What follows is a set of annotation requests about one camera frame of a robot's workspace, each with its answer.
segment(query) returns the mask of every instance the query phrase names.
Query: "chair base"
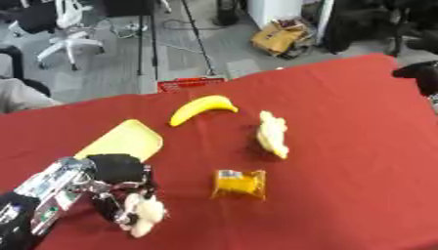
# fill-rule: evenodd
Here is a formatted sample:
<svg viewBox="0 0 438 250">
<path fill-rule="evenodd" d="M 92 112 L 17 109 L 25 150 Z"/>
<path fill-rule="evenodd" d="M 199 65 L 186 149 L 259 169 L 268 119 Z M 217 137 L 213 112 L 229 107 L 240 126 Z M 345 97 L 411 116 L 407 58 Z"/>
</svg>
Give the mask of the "chair base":
<svg viewBox="0 0 438 250">
<path fill-rule="evenodd" d="M 165 12 L 167 14 L 172 13 L 172 8 L 170 8 L 170 5 L 167 2 L 167 0 L 160 0 L 159 3 L 164 6 Z"/>
<path fill-rule="evenodd" d="M 8 29 L 14 34 L 15 37 L 21 37 L 25 34 L 28 34 L 24 30 L 22 30 L 18 21 L 14 21 L 9 24 Z"/>
<path fill-rule="evenodd" d="M 59 50 L 66 50 L 66 55 L 71 64 L 72 70 L 77 70 L 76 60 L 74 58 L 74 52 L 73 52 L 74 47 L 82 46 L 82 45 L 91 45 L 91 46 L 100 47 L 101 52 L 104 51 L 104 44 L 102 42 L 88 39 L 85 37 L 88 37 L 88 34 L 84 31 L 80 31 L 68 35 L 65 38 L 63 37 L 52 38 L 50 41 L 52 45 L 37 56 L 37 61 L 38 64 L 40 65 L 40 68 L 45 68 L 45 64 L 43 63 L 43 61 L 47 59 L 49 56 L 52 56 L 53 54 L 59 52 Z"/>
</svg>

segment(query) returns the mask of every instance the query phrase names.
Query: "black chair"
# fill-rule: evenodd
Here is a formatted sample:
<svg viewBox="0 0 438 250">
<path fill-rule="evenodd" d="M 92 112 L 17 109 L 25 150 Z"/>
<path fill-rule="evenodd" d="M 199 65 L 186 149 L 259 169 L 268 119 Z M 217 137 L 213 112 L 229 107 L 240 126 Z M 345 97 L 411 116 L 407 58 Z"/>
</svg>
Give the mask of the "black chair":
<svg viewBox="0 0 438 250">
<path fill-rule="evenodd" d="M 24 69 L 22 65 L 22 51 L 12 45 L 0 46 L 0 54 L 8 55 L 12 59 L 13 78 L 21 80 L 25 85 L 41 92 L 50 98 L 50 89 L 41 82 L 24 78 Z"/>
<path fill-rule="evenodd" d="M 74 48 L 78 46 L 96 46 L 103 53 L 102 42 L 89 39 L 89 34 L 82 31 L 75 31 L 74 28 L 81 25 L 83 13 L 90 11 L 90 6 L 83 6 L 77 0 L 54 0 L 45 3 L 35 3 L 25 8 L 17 20 L 9 26 L 12 32 L 20 33 L 24 30 L 27 33 L 35 34 L 43 31 L 54 33 L 57 37 L 51 39 L 52 45 L 37 56 L 40 68 L 45 68 L 43 63 L 46 58 L 65 49 L 72 70 L 77 70 Z"/>
<path fill-rule="evenodd" d="M 407 46 L 438 55 L 438 30 L 424 31 L 419 39 L 408 41 Z M 432 97 L 434 105 L 438 104 L 438 61 L 414 63 L 395 70 L 393 76 L 415 78 L 421 94 Z"/>
<path fill-rule="evenodd" d="M 397 22 L 391 20 L 394 13 L 400 14 Z M 437 13 L 435 0 L 335 0 L 324 44 L 338 53 L 356 40 L 392 37 L 394 48 L 387 54 L 397 57 L 403 36 L 415 36 L 437 22 Z"/>
<path fill-rule="evenodd" d="M 0 20 L 10 23 L 14 20 L 15 15 L 22 10 L 20 0 L 0 0 Z"/>
</svg>

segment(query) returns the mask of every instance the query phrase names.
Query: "yellow tray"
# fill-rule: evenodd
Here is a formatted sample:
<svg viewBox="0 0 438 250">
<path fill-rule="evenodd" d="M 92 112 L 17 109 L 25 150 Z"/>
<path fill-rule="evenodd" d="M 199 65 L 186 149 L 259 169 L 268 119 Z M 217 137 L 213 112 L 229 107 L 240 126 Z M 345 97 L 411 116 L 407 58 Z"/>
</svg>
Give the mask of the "yellow tray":
<svg viewBox="0 0 438 250">
<path fill-rule="evenodd" d="M 111 129 L 74 157 L 83 159 L 90 154 L 127 153 L 145 161 L 162 147 L 162 137 L 138 120 L 126 120 Z"/>
</svg>

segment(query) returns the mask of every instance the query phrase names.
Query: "red basket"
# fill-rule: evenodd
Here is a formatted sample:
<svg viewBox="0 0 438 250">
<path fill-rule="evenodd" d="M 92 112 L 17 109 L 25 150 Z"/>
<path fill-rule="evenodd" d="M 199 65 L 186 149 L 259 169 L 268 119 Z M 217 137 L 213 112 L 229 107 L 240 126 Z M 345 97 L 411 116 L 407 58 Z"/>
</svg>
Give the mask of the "red basket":
<svg viewBox="0 0 438 250">
<path fill-rule="evenodd" d="M 178 78 L 172 81 L 161 81 L 157 83 L 157 90 L 159 93 L 175 92 L 182 89 L 205 86 L 207 84 L 217 84 L 226 82 L 227 79 L 222 77 L 209 78 Z"/>
</svg>

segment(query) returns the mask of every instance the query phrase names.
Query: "black equipment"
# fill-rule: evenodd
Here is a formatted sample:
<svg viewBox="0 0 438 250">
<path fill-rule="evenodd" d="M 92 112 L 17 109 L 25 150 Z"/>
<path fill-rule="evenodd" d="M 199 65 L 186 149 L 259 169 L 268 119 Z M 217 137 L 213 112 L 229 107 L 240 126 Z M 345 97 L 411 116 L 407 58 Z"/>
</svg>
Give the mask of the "black equipment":
<svg viewBox="0 0 438 250">
<path fill-rule="evenodd" d="M 239 21 L 238 15 L 236 14 L 236 10 L 238 8 L 237 0 L 217 0 L 216 8 L 216 24 L 228 26 Z"/>
<path fill-rule="evenodd" d="M 393 37 L 388 55 L 397 57 L 404 35 L 416 35 L 438 22 L 435 0 L 334 0 L 324 37 L 332 53 L 345 51 L 356 40 Z"/>
<path fill-rule="evenodd" d="M 129 6 L 130 2 L 135 3 L 133 6 Z M 205 53 L 205 49 L 203 47 L 202 41 L 199 37 L 199 29 L 195 24 L 195 20 L 193 19 L 192 13 L 189 9 L 189 5 L 186 0 L 181 0 L 184 10 L 189 18 L 189 22 L 192 26 L 192 30 L 194 31 L 195 37 L 197 38 L 197 42 L 199 44 L 202 55 L 205 58 L 205 62 L 208 67 L 208 71 L 210 75 L 215 75 L 214 69 L 212 67 L 211 61 L 208 58 L 208 55 Z M 155 26 L 155 17 L 154 17 L 154 6 L 155 0 L 131 0 L 131 1 L 119 1 L 119 0 L 105 0 L 105 5 L 107 7 L 108 16 L 110 17 L 122 17 L 122 16 L 139 16 L 139 29 L 138 29 L 138 37 L 139 37 L 139 55 L 138 55 L 138 70 L 137 74 L 143 74 L 143 29 L 144 29 L 144 16 L 150 17 L 151 24 L 151 37 L 152 37 L 152 46 L 153 46 L 153 56 L 152 56 L 152 65 L 154 68 L 155 80 L 159 78 L 159 65 L 158 65 L 158 52 L 156 48 L 156 26 Z"/>
</svg>

